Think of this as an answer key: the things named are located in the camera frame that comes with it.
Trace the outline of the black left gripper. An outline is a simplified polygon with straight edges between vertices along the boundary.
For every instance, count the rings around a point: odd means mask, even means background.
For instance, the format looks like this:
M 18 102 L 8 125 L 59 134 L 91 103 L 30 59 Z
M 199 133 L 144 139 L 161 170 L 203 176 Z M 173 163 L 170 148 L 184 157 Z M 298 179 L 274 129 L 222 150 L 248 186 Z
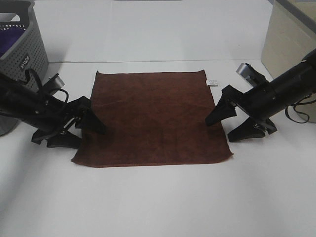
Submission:
M 75 128 L 88 129 L 98 134 L 106 133 L 106 126 L 90 109 L 90 100 L 84 96 L 66 103 L 60 112 L 48 110 L 39 121 L 32 142 L 41 144 L 45 140 L 48 148 L 78 149 L 81 138 L 68 131 L 74 123 Z

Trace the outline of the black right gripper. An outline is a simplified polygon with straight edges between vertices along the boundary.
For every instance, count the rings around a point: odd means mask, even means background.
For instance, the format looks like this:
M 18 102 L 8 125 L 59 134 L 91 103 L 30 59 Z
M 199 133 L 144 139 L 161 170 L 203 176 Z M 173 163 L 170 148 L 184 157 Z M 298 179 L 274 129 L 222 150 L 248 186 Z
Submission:
M 275 99 L 275 91 L 269 82 L 258 85 L 245 93 L 228 85 L 222 90 L 222 97 L 214 110 L 205 118 L 205 123 L 207 126 L 212 126 L 224 119 L 236 117 L 235 107 L 239 107 L 248 114 L 249 118 L 228 133 L 228 140 L 237 142 L 244 139 L 263 138 L 265 132 L 272 134 L 277 131 L 270 120 Z

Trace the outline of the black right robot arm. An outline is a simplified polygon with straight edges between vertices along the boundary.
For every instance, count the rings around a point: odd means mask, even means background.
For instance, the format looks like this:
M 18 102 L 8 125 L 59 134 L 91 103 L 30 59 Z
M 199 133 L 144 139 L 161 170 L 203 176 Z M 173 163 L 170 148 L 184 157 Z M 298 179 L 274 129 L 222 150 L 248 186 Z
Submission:
M 239 107 L 249 117 L 228 133 L 230 142 L 250 138 L 263 138 L 277 131 L 271 117 L 288 107 L 303 105 L 304 99 L 316 92 L 316 52 L 313 50 L 303 60 L 272 81 L 257 72 L 250 64 L 242 63 L 237 73 L 252 88 L 242 93 L 231 85 L 222 89 L 222 96 L 214 110 L 205 118 L 207 126 L 235 117 Z

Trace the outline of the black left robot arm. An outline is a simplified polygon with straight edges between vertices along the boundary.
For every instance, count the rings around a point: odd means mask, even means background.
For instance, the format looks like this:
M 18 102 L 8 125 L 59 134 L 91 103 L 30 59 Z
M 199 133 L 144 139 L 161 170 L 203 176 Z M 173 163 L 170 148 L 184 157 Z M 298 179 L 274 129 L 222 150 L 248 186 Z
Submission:
M 72 126 L 105 134 L 106 126 L 93 112 L 91 100 L 82 96 L 69 101 L 69 93 L 54 85 L 58 75 L 46 84 L 33 69 L 27 69 L 25 77 L 13 80 L 1 74 L 0 114 L 35 127 L 33 143 L 45 140 L 48 148 L 78 149 L 81 138 L 69 132 Z

